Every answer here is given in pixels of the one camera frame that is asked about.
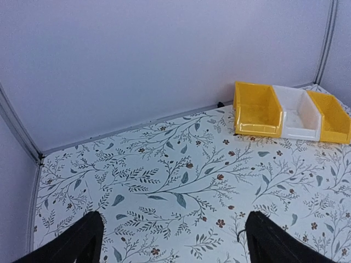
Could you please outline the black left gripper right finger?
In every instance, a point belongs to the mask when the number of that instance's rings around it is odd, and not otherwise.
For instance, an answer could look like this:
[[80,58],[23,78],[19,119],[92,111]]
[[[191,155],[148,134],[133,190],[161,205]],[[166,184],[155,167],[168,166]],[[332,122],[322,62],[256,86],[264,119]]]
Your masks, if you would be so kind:
[[245,232],[251,262],[333,262],[290,236],[259,211],[249,213]]

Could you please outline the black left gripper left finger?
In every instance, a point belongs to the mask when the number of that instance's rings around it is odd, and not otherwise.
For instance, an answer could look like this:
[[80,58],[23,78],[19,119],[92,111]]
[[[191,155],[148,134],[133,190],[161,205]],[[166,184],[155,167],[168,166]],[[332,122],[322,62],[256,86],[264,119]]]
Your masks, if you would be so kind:
[[99,262],[103,232],[100,213],[90,211],[57,238],[16,262]]

